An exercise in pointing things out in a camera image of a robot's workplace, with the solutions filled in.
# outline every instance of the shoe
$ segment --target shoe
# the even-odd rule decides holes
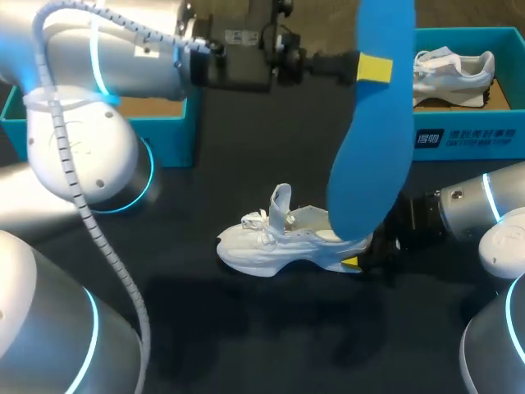
[[[273,277],[296,260],[309,260],[338,273],[360,273],[357,254],[366,251],[372,235],[342,241],[331,229],[328,212],[313,206],[290,211],[291,186],[278,185],[264,210],[242,217],[225,230],[217,254],[233,269],[256,277]]]
[[[413,105],[425,99],[441,99],[462,107],[484,107],[494,74],[495,58],[490,52],[467,57],[447,47],[422,51],[413,66]]]

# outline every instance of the cardboard box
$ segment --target cardboard box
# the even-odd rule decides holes
[[[194,90],[184,102],[159,98],[122,98],[118,112],[151,147],[163,167],[191,167],[201,92]],[[27,160],[26,119],[22,95],[12,88],[0,123],[21,160]]]
[[[459,108],[431,100],[416,107],[414,160],[525,158],[525,40],[518,30],[417,30],[415,53],[444,46],[464,56],[493,52],[495,83],[484,108]]]

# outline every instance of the black cloth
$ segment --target black cloth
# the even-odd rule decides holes
[[[324,206],[352,102],[351,90],[319,80],[268,96],[208,92],[196,167],[163,173],[162,198],[147,217],[102,222],[150,313],[147,393],[466,392],[460,338],[493,296],[476,245],[407,255],[393,286],[381,275],[364,280],[302,262],[256,278],[217,261],[216,236],[267,208],[276,184],[292,185],[293,207]],[[6,164],[11,148],[0,147]],[[506,164],[415,163],[406,190],[436,190]],[[84,228],[35,247],[135,323]]]

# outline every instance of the shoe box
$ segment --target shoe box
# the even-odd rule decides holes
[[[449,47],[462,56],[495,55],[484,108],[427,100],[414,109],[414,161],[525,158],[525,40],[513,27],[418,29],[415,53]]]
[[[118,112],[152,149],[163,167],[192,167],[201,92],[197,89],[182,102],[159,98],[121,98]],[[25,106],[21,91],[11,89],[0,116],[20,160],[27,160]]]

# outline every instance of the white shoelace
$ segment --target white shoelace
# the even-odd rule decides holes
[[[275,237],[271,234],[272,230],[268,221],[269,217],[264,209],[261,209],[259,212],[252,212],[248,215],[244,215],[240,219],[240,223],[244,229],[258,231],[257,241],[263,245],[270,245],[276,241]],[[288,223],[293,223],[295,218],[291,215],[287,215],[286,221]]]
[[[428,51],[421,51],[413,59],[413,73],[418,77],[434,73],[433,69],[424,66],[421,62],[421,57],[427,55],[428,53]]]

